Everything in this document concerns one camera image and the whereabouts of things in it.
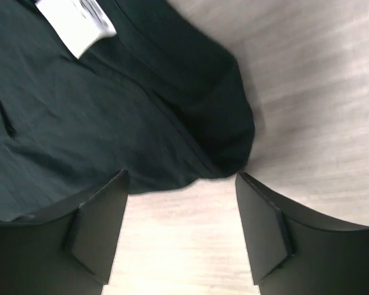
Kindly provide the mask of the black t-shirt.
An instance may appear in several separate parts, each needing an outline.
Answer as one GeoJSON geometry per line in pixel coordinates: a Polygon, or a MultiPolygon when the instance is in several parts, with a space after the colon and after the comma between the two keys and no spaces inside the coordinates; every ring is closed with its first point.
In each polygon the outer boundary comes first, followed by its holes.
{"type": "Polygon", "coordinates": [[[254,137],[237,60],[167,1],[0,1],[0,221],[122,170],[228,178],[254,137]]]}

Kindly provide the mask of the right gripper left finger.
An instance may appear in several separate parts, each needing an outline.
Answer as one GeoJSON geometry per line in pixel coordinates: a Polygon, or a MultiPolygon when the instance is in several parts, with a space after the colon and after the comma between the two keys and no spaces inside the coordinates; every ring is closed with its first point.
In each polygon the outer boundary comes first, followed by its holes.
{"type": "Polygon", "coordinates": [[[127,204],[121,171],[57,203],[0,221],[0,294],[101,294],[127,204]]]}

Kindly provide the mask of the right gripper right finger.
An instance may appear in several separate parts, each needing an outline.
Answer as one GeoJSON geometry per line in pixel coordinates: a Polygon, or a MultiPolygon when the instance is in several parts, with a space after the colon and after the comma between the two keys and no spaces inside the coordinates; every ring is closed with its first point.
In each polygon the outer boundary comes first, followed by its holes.
{"type": "Polygon", "coordinates": [[[261,294],[369,295],[369,226],[308,208],[245,172],[236,196],[261,294]]]}

